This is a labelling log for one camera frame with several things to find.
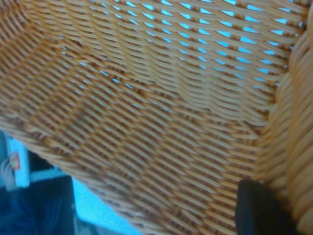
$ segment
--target woven rattan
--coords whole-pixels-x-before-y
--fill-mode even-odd
[[[235,234],[250,177],[313,234],[310,5],[2,0],[0,128],[144,234]]]

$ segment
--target tan wicker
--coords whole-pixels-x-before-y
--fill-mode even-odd
[[[235,234],[249,177],[313,234],[310,5],[2,0],[0,128],[144,234]]]

